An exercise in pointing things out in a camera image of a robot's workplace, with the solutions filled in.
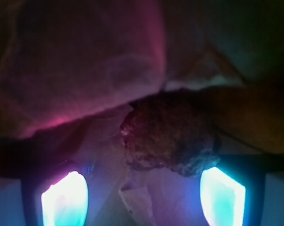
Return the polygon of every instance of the brown rock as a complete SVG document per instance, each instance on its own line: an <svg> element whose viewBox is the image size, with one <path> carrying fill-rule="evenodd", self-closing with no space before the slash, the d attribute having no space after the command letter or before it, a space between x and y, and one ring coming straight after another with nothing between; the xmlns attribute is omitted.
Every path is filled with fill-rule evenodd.
<svg viewBox="0 0 284 226"><path fill-rule="evenodd" d="M168 167L188 177L218 162L210 123L171 95L143 100L121 125L127 164L135 170Z"/></svg>

